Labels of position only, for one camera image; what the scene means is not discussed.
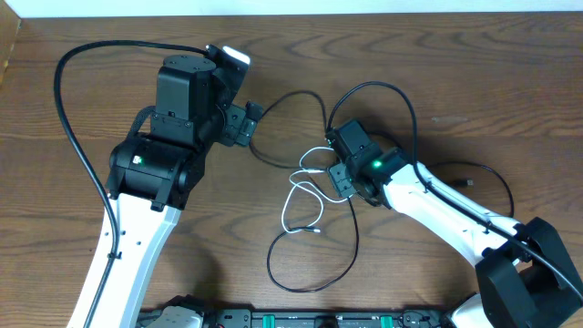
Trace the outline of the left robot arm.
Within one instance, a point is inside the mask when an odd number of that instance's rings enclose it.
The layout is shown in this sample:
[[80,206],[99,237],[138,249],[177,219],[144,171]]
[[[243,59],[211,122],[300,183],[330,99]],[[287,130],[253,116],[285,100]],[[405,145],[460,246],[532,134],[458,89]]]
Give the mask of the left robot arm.
[[210,148],[248,146],[261,118],[260,105],[233,103],[250,63],[228,48],[164,60],[155,105],[139,112],[111,152],[106,187],[117,226],[102,226],[69,326],[135,325],[159,254],[204,175]]

